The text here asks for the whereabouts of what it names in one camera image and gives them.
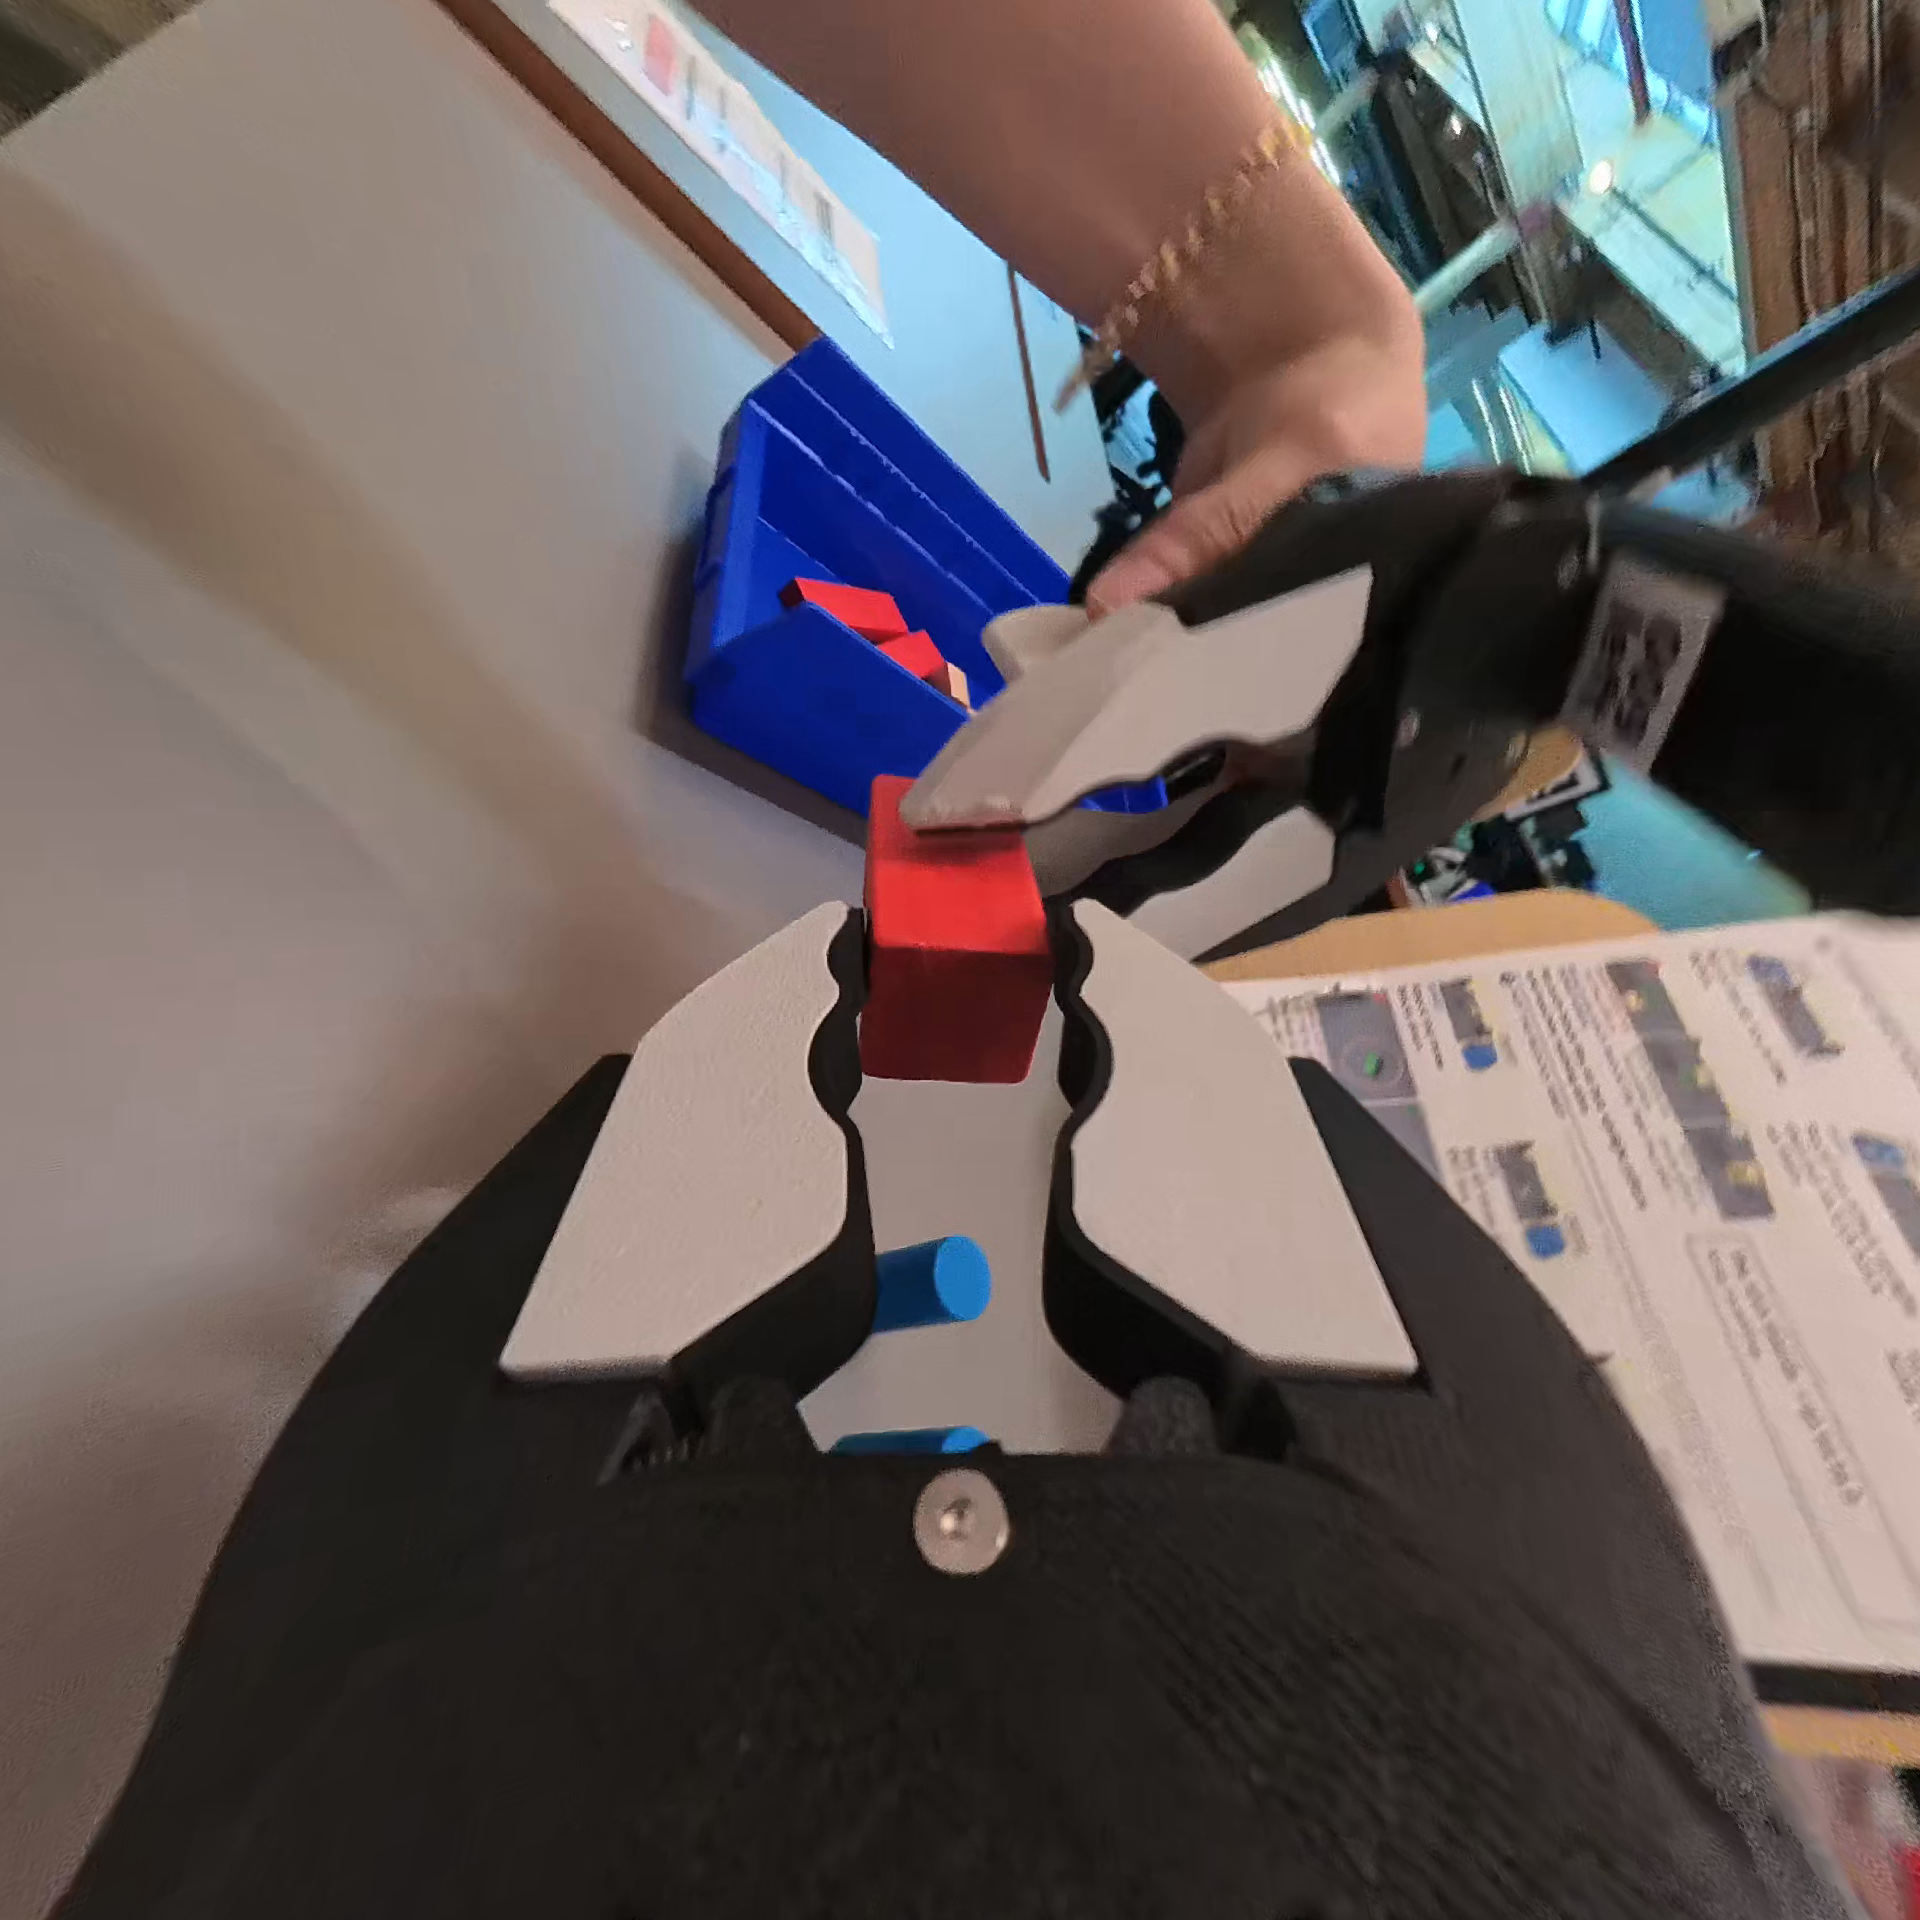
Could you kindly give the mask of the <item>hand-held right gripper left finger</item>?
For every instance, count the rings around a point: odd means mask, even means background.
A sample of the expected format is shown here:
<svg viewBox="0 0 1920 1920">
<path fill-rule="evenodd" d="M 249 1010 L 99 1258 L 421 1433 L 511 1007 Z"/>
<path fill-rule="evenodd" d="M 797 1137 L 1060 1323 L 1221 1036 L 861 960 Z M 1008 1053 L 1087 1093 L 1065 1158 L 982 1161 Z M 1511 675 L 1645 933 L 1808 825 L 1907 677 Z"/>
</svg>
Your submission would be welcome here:
<svg viewBox="0 0 1920 1920">
<path fill-rule="evenodd" d="M 868 1339 L 876 1246 L 853 1099 L 866 932 L 814 908 L 637 1043 L 499 1356 L 519 1382 L 734 1380 L 803 1400 Z"/>
</svg>

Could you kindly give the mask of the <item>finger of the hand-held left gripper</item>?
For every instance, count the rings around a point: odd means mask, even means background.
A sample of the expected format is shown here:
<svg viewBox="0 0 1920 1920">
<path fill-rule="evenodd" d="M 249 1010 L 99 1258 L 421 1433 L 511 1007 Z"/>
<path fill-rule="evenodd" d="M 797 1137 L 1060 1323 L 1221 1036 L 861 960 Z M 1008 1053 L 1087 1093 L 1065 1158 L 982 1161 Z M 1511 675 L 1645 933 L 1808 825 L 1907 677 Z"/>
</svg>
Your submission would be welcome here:
<svg viewBox="0 0 1920 1920">
<path fill-rule="evenodd" d="M 1333 877 L 1336 833 L 1308 803 L 1303 760 L 1198 749 L 1163 782 L 1156 810 L 1078 803 L 1028 825 L 1043 897 L 1092 899 L 1198 960 Z"/>
<path fill-rule="evenodd" d="M 1271 749 L 1314 730 L 1363 645 L 1374 573 L 1339 572 L 1189 626 L 1141 599 L 1055 604 L 982 630 L 1001 691 L 900 801 L 916 831 L 1043 825 L 1087 796 L 1202 749 Z"/>
</svg>

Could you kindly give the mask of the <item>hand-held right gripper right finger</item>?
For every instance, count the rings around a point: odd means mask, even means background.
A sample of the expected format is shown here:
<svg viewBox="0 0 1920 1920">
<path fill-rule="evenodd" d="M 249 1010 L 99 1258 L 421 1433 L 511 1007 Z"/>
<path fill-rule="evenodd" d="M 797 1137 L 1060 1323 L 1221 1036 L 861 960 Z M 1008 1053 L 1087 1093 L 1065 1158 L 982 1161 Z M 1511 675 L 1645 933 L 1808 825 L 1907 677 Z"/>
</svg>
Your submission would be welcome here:
<svg viewBox="0 0 1920 1920">
<path fill-rule="evenodd" d="M 1415 1342 L 1285 1048 L 1101 904 L 1050 933 L 1068 1115 L 1040 1291 L 1067 1358 L 1119 1400 L 1185 1380 L 1227 1423 L 1273 1382 L 1413 1382 Z"/>
</svg>

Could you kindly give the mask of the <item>large blue cylinder block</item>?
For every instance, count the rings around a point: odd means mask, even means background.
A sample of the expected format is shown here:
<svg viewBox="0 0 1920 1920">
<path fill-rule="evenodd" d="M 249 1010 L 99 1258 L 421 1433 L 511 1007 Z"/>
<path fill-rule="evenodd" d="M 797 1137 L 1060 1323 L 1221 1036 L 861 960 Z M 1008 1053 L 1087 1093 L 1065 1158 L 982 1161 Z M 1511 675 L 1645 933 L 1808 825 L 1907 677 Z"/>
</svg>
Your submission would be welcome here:
<svg viewBox="0 0 1920 1920">
<path fill-rule="evenodd" d="M 984 1315 L 995 1269 L 971 1236 L 951 1233 L 876 1254 L 873 1331 L 967 1326 Z"/>
</svg>

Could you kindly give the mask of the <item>red wooden arch block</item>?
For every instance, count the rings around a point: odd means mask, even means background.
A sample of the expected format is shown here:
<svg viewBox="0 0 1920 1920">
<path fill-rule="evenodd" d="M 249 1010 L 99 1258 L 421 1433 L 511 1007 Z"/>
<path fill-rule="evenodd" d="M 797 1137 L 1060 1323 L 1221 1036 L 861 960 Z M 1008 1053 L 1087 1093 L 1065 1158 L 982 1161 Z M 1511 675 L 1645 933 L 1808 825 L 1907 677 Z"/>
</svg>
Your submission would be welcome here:
<svg viewBox="0 0 1920 1920">
<path fill-rule="evenodd" d="M 866 882 L 866 1077 L 1018 1085 L 1053 998 L 1053 944 L 1016 827 L 916 831 L 902 776 L 873 782 Z"/>
</svg>

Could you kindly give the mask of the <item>long red rectangular block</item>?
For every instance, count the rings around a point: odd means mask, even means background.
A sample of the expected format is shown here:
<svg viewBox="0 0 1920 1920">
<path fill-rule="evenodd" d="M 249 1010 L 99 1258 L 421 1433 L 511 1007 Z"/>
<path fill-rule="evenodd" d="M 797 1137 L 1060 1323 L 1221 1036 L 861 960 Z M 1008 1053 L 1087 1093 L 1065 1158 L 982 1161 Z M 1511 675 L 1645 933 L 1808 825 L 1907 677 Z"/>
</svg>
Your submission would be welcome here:
<svg viewBox="0 0 1920 1920">
<path fill-rule="evenodd" d="M 881 588 L 792 577 L 781 585 L 781 606 L 788 612 L 825 612 L 868 644 L 891 641 L 913 632 L 900 604 Z"/>
</svg>

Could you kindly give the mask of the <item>blue plastic bin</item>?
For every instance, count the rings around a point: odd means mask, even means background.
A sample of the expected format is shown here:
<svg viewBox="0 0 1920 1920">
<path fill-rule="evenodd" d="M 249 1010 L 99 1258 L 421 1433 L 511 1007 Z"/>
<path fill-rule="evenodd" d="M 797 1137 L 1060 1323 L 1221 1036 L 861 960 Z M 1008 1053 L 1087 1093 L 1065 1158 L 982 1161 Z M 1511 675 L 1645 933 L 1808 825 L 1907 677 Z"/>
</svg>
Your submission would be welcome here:
<svg viewBox="0 0 1920 1920">
<path fill-rule="evenodd" d="M 688 718 L 827 801 L 866 813 L 916 776 L 961 699 L 887 658 L 829 592 L 891 597 L 968 681 L 1002 675 L 988 623 L 1067 599 L 1070 573 L 830 337 L 733 413 L 719 443 L 684 644 Z"/>
</svg>

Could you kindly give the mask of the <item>person's left forearm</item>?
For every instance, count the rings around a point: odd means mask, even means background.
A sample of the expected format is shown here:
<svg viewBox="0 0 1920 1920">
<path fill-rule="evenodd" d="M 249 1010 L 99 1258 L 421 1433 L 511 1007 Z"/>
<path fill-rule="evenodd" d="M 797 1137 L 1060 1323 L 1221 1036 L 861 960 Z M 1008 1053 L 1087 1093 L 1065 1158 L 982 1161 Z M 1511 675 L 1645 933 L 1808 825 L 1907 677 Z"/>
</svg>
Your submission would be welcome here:
<svg viewBox="0 0 1920 1920">
<path fill-rule="evenodd" d="M 698 4 L 1085 322 L 1266 132 L 1313 141 L 1212 4 Z"/>
</svg>

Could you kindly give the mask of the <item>person's left hand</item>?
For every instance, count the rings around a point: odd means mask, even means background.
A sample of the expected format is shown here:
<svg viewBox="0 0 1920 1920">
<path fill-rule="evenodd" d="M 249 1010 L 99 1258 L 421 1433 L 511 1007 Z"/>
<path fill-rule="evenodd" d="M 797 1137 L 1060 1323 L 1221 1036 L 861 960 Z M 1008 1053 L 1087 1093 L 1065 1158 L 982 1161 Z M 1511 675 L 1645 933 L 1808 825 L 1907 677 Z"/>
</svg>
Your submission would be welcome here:
<svg viewBox="0 0 1920 1920">
<path fill-rule="evenodd" d="M 1260 134 L 1111 313 L 1185 441 L 1171 506 L 1089 583 L 1104 615 L 1241 553 L 1313 481 L 1426 445 L 1415 297 L 1310 151 Z"/>
</svg>

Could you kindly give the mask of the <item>black metal pole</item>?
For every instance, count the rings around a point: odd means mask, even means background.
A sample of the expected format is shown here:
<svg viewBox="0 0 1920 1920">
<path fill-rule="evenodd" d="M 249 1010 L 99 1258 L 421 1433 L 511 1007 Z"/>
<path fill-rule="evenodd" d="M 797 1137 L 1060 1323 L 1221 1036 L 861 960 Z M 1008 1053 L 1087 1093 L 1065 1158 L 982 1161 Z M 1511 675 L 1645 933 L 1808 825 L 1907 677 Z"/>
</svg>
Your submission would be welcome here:
<svg viewBox="0 0 1920 1920">
<path fill-rule="evenodd" d="M 1767 348 L 1745 371 L 1710 386 L 1579 481 L 1600 496 L 1663 491 L 1819 396 L 1905 355 L 1916 335 L 1919 265 L 1910 264 Z"/>
</svg>

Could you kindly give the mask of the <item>printed instruction sheet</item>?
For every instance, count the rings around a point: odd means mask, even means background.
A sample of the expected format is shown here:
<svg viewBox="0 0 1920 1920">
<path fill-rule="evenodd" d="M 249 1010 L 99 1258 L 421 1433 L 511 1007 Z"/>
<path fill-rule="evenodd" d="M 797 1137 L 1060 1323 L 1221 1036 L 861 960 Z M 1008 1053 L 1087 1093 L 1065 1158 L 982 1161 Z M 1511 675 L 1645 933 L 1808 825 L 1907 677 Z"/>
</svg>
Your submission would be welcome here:
<svg viewBox="0 0 1920 1920">
<path fill-rule="evenodd" d="M 1916 923 L 1650 932 L 1228 990 L 1599 1362 L 1754 1665 L 1916 1673 Z"/>
</svg>

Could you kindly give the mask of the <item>paper sheet red squares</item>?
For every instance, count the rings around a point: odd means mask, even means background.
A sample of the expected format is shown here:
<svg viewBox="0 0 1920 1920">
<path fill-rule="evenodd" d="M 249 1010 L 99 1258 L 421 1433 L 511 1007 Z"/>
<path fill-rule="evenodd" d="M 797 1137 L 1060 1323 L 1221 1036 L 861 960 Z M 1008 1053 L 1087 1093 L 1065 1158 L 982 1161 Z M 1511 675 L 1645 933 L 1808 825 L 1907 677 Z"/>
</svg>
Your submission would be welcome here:
<svg viewBox="0 0 1920 1920">
<path fill-rule="evenodd" d="M 549 1 L 547 12 L 584 39 L 861 324 L 894 348 L 876 236 L 673 6 Z"/>
</svg>

